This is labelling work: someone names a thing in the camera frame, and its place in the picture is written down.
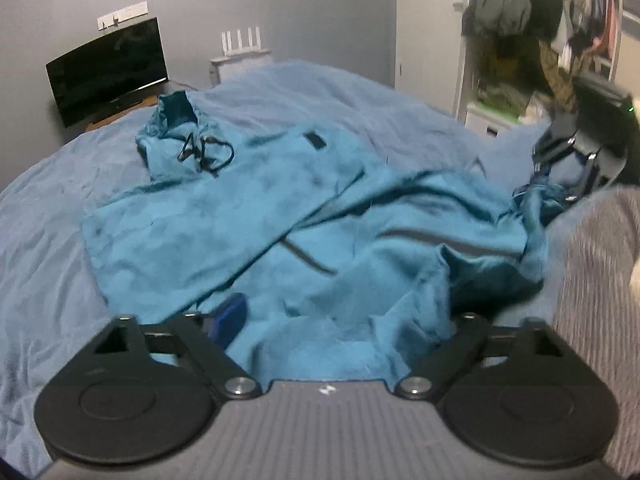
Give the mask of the grey striped sleeve forearm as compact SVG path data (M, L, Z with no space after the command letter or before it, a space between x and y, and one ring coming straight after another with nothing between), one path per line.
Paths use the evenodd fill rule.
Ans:
M614 393L620 422L605 459L639 477L639 190L589 202L565 246L554 328Z

